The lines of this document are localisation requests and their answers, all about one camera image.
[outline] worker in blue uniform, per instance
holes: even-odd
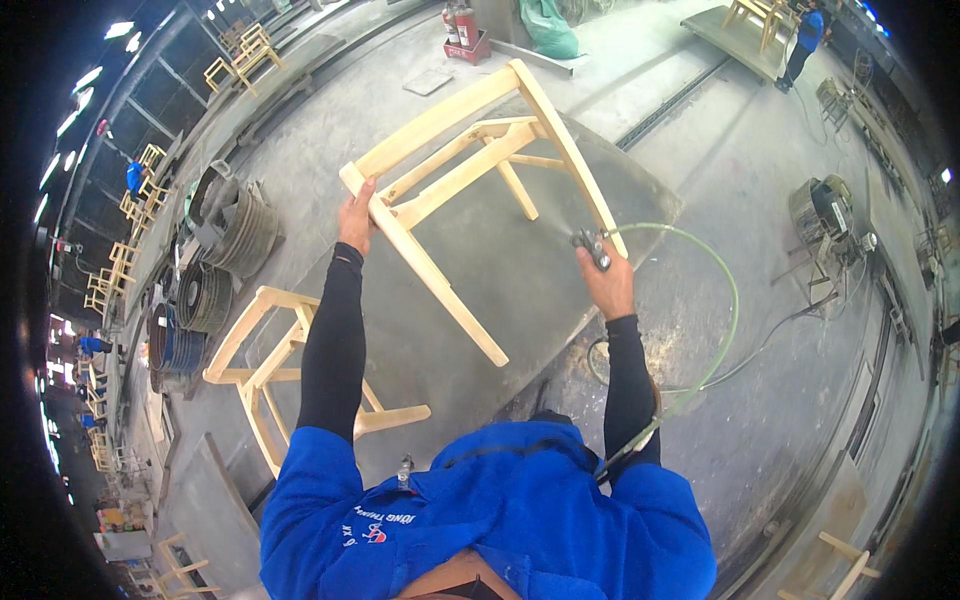
[[[809,11],[801,17],[800,28],[797,30],[797,44],[790,53],[786,71],[783,77],[777,78],[774,82],[774,86],[784,94],[790,93],[793,83],[804,70],[807,57],[816,51],[820,37],[824,34],[824,16],[817,10],[817,0],[808,0],[806,4]]]
[[[143,165],[136,160],[127,167],[127,189],[136,196],[140,193],[140,186],[143,185]]]
[[[374,188],[367,180],[340,209],[303,349],[300,414],[261,527],[260,578],[271,597],[704,598],[716,576],[709,532],[689,483],[660,466],[659,430],[612,468],[610,496],[580,431],[550,411],[483,427],[448,445],[430,470],[399,469],[363,489],[353,422]],[[657,392],[637,332],[633,269],[606,250],[605,273],[576,252],[610,337],[611,456],[650,423]]]

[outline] fluorescent light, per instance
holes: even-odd
[[[50,161],[50,166],[47,167],[46,173],[43,174],[43,177],[40,179],[40,187],[37,189],[43,189],[43,184],[47,182],[47,178],[50,177],[50,174],[54,172],[54,169],[57,168],[57,163],[60,162],[60,153],[57,153],[54,156],[54,159]]]
[[[70,92],[70,93],[71,93],[71,94],[74,93],[75,91],[77,91],[78,89],[80,89],[81,87],[83,87],[84,85],[87,85],[87,84],[89,84],[90,82],[92,82],[93,80],[97,79],[97,76],[100,75],[100,72],[103,71],[103,70],[104,70],[104,67],[98,66],[97,68],[93,69],[92,71],[90,71],[89,73],[87,73],[86,75],[84,75],[83,77],[81,77],[79,80],[77,80],[77,84],[74,85],[73,91]]]
[[[123,23],[114,23],[110,25],[110,28],[107,30],[107,34],[104,36],[104,39],[110,39],[111,37],[120,37],[125,36],[133,29],[133,21],[125,21]]]
[[[60,125],[60,128],[57,129],[57,137],[63,135],[63,132],[66,131],[66,128],[73,125],[73,122],[77,120],[77,115],[80,114],[79,110],[74,110],[70,113],[70,116],[66,118],[66,121],[63,121],[63,125]]]
[[[44,194],[43,200],[40,201],[40,206],[36,208],[36,215],[34,215],[34,223],[40,222],[40,215],[43,214],[43,209],[47,207],[47,200],[50,199],[50,194]]]
[[[130,43],[127,44],[127,52],[136,52],[136,49],[140,47],[140,36],[143,32],[136,32],[136,35],[130,38]]]

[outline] unfinished wooden chair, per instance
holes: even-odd
[[[152,188],[152,191],[147,191],[147,187],[148,187],[148,186]],[[169,191],[170,191],[170,190],[168,190],[167,188],[165,188],[165,187],[160,187],[159,185],[157,185],[156,183],[154,183],[154,174],[151,172],[151,173],[147,173],[147,177],[143,178],[143,183],[140,184],[140,191],[139,191],[139,193],[140,193],[140,194],[152,195],[152,194],[158,193],[158,192],[163,192],[164,194],[166,194],[166,193],[168,193]]]
[[[240,49],[240,54],[237,55],[232,62],[233,71],[236,73],[236,76],[240,78],[240,81],[247,86],[247,89],[250,90],[250,93],[253,94],[254,97],[259,96],[259,94],[253,89],[253,85],[250,83],[250,80],[247,79],[247,74],[253,71],[260,62],[264,59],[270,59],[281,71],[287,70],[286,65],[283,64],[280,57],[276,55],[274,48],[270,45],[267,32],[263,30],[263,27],[261,27],[259,23],[251,27],[241,36]]]
[[[213,78],[217,76],[217,73],[219,73],[221,69],[227,71],[228,75],[235,75],[233,69],[230,68],[223,57],[217,57],[213,64],[208,66],[204,71],[204,79],[206,80],[206,84],[210,86],[210,89],[212,89],[213,93],[215,94],[220,93],[220,87]]]
[[[361,158],[348,163],[340,170],[340,178],[347,185],[347,189],[356,195],[360,192],[366,178],[379,179],[404,158],[455,123],[515,89],[519,89],[523,99],[533,110],[534,116],[493,119],[473,124],[412,171],[394,181],[392,185],[381,188],[376,196],[383,202],[370,202],[371,218],[383,230],[396,251],[403,256],[437,300],[497,367],[507,364],[507,355],[450,288],[449,281],[410,230],[452,196],[494,167],[507,182],[507,186],[513,192],[527,219],[531,221],[536,219],[537,209],[513,167],[510,166],[511,162],[568,171],[587,201],[596,226],[601,231],[616,228],[610,209],[580,150],[577,149],[560,115],[554,110],[530,70],[521,60],[511,60],[506,68],[440,102],[380,142]],[[563,158],[557,160],[517,154],[520,149],[538,137],[545,137],[552,141]],[[384,205],[392,204],[417,182],[473,142],[480,142],[485,147],[428,185],[416,198],[393,206],[392,210],[397,212],[397,216],[394,216],[391,209]],[[611,240],[617,251],[626,257],[627,248],[623,245],[620,234],[614,234]]]
[[[203,586],[201,588],[197,588],[190,579],[189,574],[191,571],[196,571],[202,566],[207,566],[210,564],[210,561],[204,559],[198,563],[181,565],[177,557],[174,556],[173,550],[170,548],[170,546],[185,539],[186,534],[181,533],[176,534],[172,538],[167,538],[166,540],[157,544],[160,554],[163,555],[163,559],[168,563],[168,565],[170,565],[170,571],[159,576],[151,573],[150,576],[153,579],[157,591],[160,592],[160,595],[164,600],[181,600],[182,598],[186,598],[190,594],[194,593],[201,594],[205,591],[220,591],[219,586]],[[168,587],[168,584],[174,578],[180,582],[182,587],[176,590],[171,590]]]
[[[820,532],[818,538],[833,546],[833,551],[846,559],[851,564],[851,567],[850,570],[847,571],[847,575],[844,576],[843,580],[840,582],[840,585],[837,586],[837,589],[835,589],[830,596],[826,596],[825,594],[819,592],[811,595],[815,595],[818,598],[829,598],[829,600],[843,600],[847,595],[847,592],[850,591],[860,575],[871,577],[873,579],[878,579],[880,577],[880,571],[867,566],[867,561],[870,560],[869,551],[858,550],[845,541],[838,540],[826,531]],[[792,594],[785,589],[778,590],[777,596],[783,598],[783,600],[803,600],[801,596]]]
[[[84,296],[84,308],[92,308],[104,316],[107,311],[107,292],[100,288],[94,288],[89,294]]]
[[[154,168],[154,160],[157,160],[161,156],[167,156],[167,153],[157,146],[157,144],[147,144],[147,147],[144,148],[143,154],[140,155],[140,164],[142,164],[147,169]]]
[[[113,472],[110,466],[110,451],[107,444],[107,434],[100,427],[89,427],[86,435],[90,438],[90,455],[96,469],[102,473]]]
[[[256,369],[228,369],[227,366],[232,360],[233,355],[240,348],[243,341],[250,335],[253,328],[259,323],[260,319],[273,307],[289,308],[297,313],[297,321],[290,327],[280,343],[276,345],[270,354],[264,359],[263,364]],[[283,369],[283,362],[294,353],[297,344],[306,342],[307,334],[310,332],[310,325],[313,323],[313,316],[320,306],[320,301],[308,296],[284,292],[276,288],[261,286],[256,291],[253,301],[247,306],[237,319],[233,327],[224,338],[223,343],[217,348],[210,361],[209,367],[204,369],[204,379],[210,383],[234,384],[240,393],[240,400],[243,403],[244,411],[247,413],[247,419],[250,421],[250,427],[257,443],[260,445],[260,451],[267,460],[270,471],[277,477],[280,473],[280,466],[283,464],[283,458],[286,456],[287,448],[290,446],[290,432],[287,426],[280,418],[280,413],[276,408],[274,397],[267,388],[270,381],[297,381],[300,379],[300,369]],[[364,410],[363,406],[357,412],[356,420],[353,422],[353,439],[360,436],[388,429],[390,427],[399,427],[407,423],[424,420],[430,416],[430,408],[425,404],[420,406],[411,406],[409,408],[395,408],[384,410],[383,405],[373,394],[367,380],[363,380],[363,395],[370,404],[373,412]],[[266,422],[260,413],[260,394],[267,400],[267,406],[276,428],[283,438],[284,446],[280,447],[271,435],[268,422]]]
[[[86,384],[86,407],[96,420],[107,417],[107,399],[97,394],[94,386],[89,383]]]
[[[776,35],[777,28],[780,26],[777,21],[782,19],[780,9],[785,4],[785,0],[773,0],[771,6],[759,0],[733,0],[720,27],[726,28],[735,18],[743,21],[751,13],[755,14],[763,21],[763,29],[760,33],[760,52],[763,52],[772,41],[771,32],[774,36]]]

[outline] cable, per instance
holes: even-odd
[[[710,379],[710,376],[716,372],[717,368],[720,366],[720,363],[723,362],[724,357],[727,356],[727,351],[730,350],[730,345],[733,342],[733,334],[736,332],[736,323],[740,317],[740,297],[736,291],[736,281],[733,280],[733,275],[730,273],[730,269],[727,268],[727,264],[720,258],[720,255],[717,254],[713,248],[704,243],[700,238],[694,236],[691,233],[687,233],[682,229],[677,229],[669,225],[664,225],[663,223],[633,223],[630,225],[621,226],[619,228],[609,231],[609,234],[620,233],[623,231],[632,231],[634,229],[653,229],[657,231],[668,231],[679,235],[687,240],[693,242],[701,249],[704,250],[707,254],[710,255],[710,258],[717,263],[717,266],[723,271],[724,276],[727,278],[727,282],[730,284],[731,292],[731,318],[730,318],[730,327],[727,330],[727,333],[724,335],[723,340],[720,342],[720,348],[717,350],[716,355],[713,357],[713,361],[707,367],[706,372],[700,377],[700,381],[697,382],[693,388],[684,393],[681,397],[677,399],[673,404],[670,405],[670,408],[663,411],[663,414],[659,417],[654,416],[653,420],[650,421],[650,424],[643,428],[638,434],[636,434],[629,442],[627,442],[622,448],[616,451],[613,456],[604,461],[602,465],[594,473],[594,477],[598,482],[606,480],[606,473],[610,470],[610,466],[616,461],[623,458],[626,454],[633,451],[641,442],[644,442],[647,437],[654,432],[655,429],[660,427],[664,421],[673,417],[673,415],[684,407],[690,399],[697,393],[707,380]]]

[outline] wooden stool frame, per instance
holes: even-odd
[[[297,321],[290,327],[280,343],[271,350],[270,354],[264,359],[263,364],[256,369],[228,369],[230,360],[240,348],[247,336],[250,335],[253,328],[260,319],[273,307],[289,308],[297,313]],[[308,296],[301,296],[292,292],[284,292],[276,288],[261,286],[256,291],[253,301],[244,309],[243,314],[237,319],[233,327],[227,333],[223,343],[217,348],[216,354],[210,361],[209,367],[204,369],[204,379],[209,383],[217,384],[235,384],[240,393],[240,400],[243,403],[244,411],[247,413],[247,419],[250,421],[253,435],[256,442],[260,445],[260,451],[267,460],[267,466],[277,477],[280,473],[280,466],[283,464],[283,458],[286,456],[287,447],[290,446],[290,432],[280,418],[280,413],[276,408],[274,397],[267,388],[270,381],[297,381],[300,379],[300,369],[283,369],[281,365],[294,353],[297,344],[305,344],[307,334],[310,331],[310,325],[313,323],[313,316],[320,306],[320,301]],[[384,410],[383,405],[373,394],[367,380],[363,380],[363,395],[367,402],[373,408],[369,413],[363,406],[357,412],[356,420],[353,423],[353,439],[356,440],[365,433],[379,431],[390,427],[397,427],[407,423],[424,420],[430,416],[430,408],[425,404],[411,406],[408,408],[395,408]],[[278,446],[271,436],[268,423],[264,421],[260,414],[259,402],[260,393],[263,393],[267,400],[267,406],[273,417],[276,427],[283,437],[286,447]]]
[[[494,167],[507,182],[523,214],[533,221],[538,217],[537,209],[516,176],[511,162],[568,171],[586,199],[596,226],[601,231],[616,228],[603,194],[573,137],[527,66],[521,60],[511,60],[506,68],[440,102],[380,142],[360,159],[348,163],[340,170],[340,179],[347,185],[350,193],[357,195],[366,178],[380,178],[452,125],[515,89],[519,89],[534,116],[475,123],[412,171],[376,193],[376,198],[383,202],[376,198],[370,202],[370,216],[383,230],[390,243],[497,367],[507,364],[507,355],[450,288],[449,281],[420,246],[410,229]],[[539,137],[552,141],[563,158],[557,160],[516,154]],[[385,204],[392,204],[400,195],[474,141],[482,142],[485,147],[427,186],[416,198],[393,206],[397,216],[392,214]],[[620,234],[614,234],[611,240],[620,255],[626,257],[627,248]]]

